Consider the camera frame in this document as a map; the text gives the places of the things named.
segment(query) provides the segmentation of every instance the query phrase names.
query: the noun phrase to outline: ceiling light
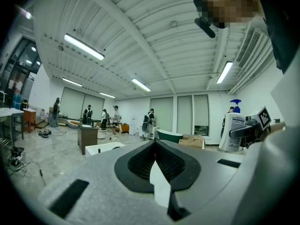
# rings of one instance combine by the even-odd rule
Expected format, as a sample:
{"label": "ceiling light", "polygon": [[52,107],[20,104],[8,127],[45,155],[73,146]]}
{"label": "ceiling light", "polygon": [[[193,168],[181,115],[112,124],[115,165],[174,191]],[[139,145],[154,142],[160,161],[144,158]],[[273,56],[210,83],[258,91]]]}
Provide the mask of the ceiling light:
{"label": "ceiling light", "polygon": [[146,90],[147,92],[150,92],[151,90],[149,88],[147,88],[144,84],[142,84],[140,81],[136,80],[136,79],[132,79],[131,81],[133,81],[136,85],[140,86],[142,89]]}
{"label": "ceiling light", "polygon": [[102,92],[100,92],[100,94],[101,94],[101,95],[104,95],[104,96],[107,96],[107,97],[110,97],[110,98],[116,98],[116,97],[114,97],[114,96],[111,96],[111,95],[108,95],[108,94],[105,94],[105,93],[102,93]]}
{"label": "ceiling light", "polygon": [[27,17],[27,19],[30,19],[31,18],[31,13],[30,12],[26,12],[26,17]]}
{"label": "ceiling light", "polygon": [[217,83],[221,83],[224,80],[224,78],[226,77],[226,75],[229,72],[232,65],[233,65],[233,62],[226,62],[225,68],[224,68],[221,76],[219,77]]}
{"label": "ceiling light", "polygon": [[81,85],[81,84],[79,84],[79,83],[76,83],[76,82],[73,82],[73,81],[70,81],[70,80],[68,80],[68,79],[65,79],[64,77],[62,78],[62,80],[66,81],[66,82],[68,82],[68,83],[75,84],[75,85],[77,85],[77,86],[79,86],[79,87],[82,87],[82,85]]}
{"label": "ceiling light", "polygon": [[84,44],[83,42],[77,40],[76,38],[72,37],[69,34],[66,34],[64,39],[75,45],[76,47],[79,47],[80,49],[86,51],[87,53],[89,53],[90,55],[94,56],[95,58],[98,58],[99,60],[103,60],[104,59],[104,55],[99,53],[98,51],[96,51],[95,49],[91,48],[90,46]]}

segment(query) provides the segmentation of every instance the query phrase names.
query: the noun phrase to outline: spray bottle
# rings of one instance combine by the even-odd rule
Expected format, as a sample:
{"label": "spray bottle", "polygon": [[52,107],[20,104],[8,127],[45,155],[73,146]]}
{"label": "spray bottle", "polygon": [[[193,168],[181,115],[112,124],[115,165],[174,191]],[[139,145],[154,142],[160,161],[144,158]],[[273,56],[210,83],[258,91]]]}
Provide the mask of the spray bottle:
{"label": "spray bottle", "polygon": [[242,138],[230,137],[229,131],[244,127],[246,117],[240,114],[240,108],[238,107],[238,104],[241,102],[241,100],[234,99],[230,102],[235,103],[236,106],[234,107],[233,112],[229,112],[225,116],[224,132],[219,148],[227,152],[237,152],[239,150]]}

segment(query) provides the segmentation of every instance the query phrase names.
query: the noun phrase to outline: air vent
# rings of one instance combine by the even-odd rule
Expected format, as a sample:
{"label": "air vent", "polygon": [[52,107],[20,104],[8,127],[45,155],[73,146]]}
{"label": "air vent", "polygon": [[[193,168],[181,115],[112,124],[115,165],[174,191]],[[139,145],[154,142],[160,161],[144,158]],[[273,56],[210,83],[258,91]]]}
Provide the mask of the air vent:
{"label": "air vent", "polygon": [[240,60],[240,63],[239,63],[240,68],[242,68],[245,65],[245,63],[247,62],[247,60],[251,56],[253,50],[258,45],[257,42],[258,42],[258,39],[260,38],[261,35],[262,35],[262,33],[260,31],[254,29],[254,32],[252,34],[252,37],[251,37],[250,42],[248,44],[248,47],[247,47],[246,51],[244,52],[244,55],[243,55],[242,59]]}

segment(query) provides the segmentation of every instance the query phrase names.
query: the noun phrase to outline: ceiling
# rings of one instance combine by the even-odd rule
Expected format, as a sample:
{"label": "ceiling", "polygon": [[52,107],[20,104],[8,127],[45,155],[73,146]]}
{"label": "ceiling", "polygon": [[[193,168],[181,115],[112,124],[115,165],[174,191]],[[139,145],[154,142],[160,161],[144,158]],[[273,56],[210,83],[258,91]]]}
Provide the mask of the ceiling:
{"label": "ceiling", "polygon": [[[255,18],[224,30],[213,27],[216,37],[209,38],[194,23],[193,0],[34,0],[31,9],[33,27],[20,23],[23,31],[34,30],[48,76],[60,82],[65,77],[117,99],[230,90],[243,76],[238,58],[254,29],[266,32],[263,20]],[[68,44],[66,33],[105,59]],[[217,84],[226,61],[235,61],[234,66]],[[133,78],[151,92],[134,85]]]}

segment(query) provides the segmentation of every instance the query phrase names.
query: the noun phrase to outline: floor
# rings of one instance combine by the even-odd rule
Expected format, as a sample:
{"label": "floor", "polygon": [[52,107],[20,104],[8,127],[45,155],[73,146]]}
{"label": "floor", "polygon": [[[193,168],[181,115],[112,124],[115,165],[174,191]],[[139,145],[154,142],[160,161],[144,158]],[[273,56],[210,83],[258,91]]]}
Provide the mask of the floor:
{"label": "floor", "polygon": [[[13,172],[8,165],[6,166],[12,182],[18,189],[30,196],[37,197],[45,187],[39,173],[39,166],[35,163],[40,165],[44,181],[48,184],[74,166],[78,166],[85,159],[77,145],[77,129],[63,126],[57,128],[49,126],[46,129],[52,131],[52,135],[48,138],[39,136],[38,130],[24,133],[24,140],[19,135],[15,146],[25,148],[26,165],[18,172]],[[105,139],[98,139],[98,144],[109,143],[111,135],[112,133],[108,133]],[[117,134],[117,136],[118,139],[114,142],[123,144],[143,141],[142,138],[129,134]],[[6,146],[1,150],[5,164],[10,155],[10,149],[10,146]]]}

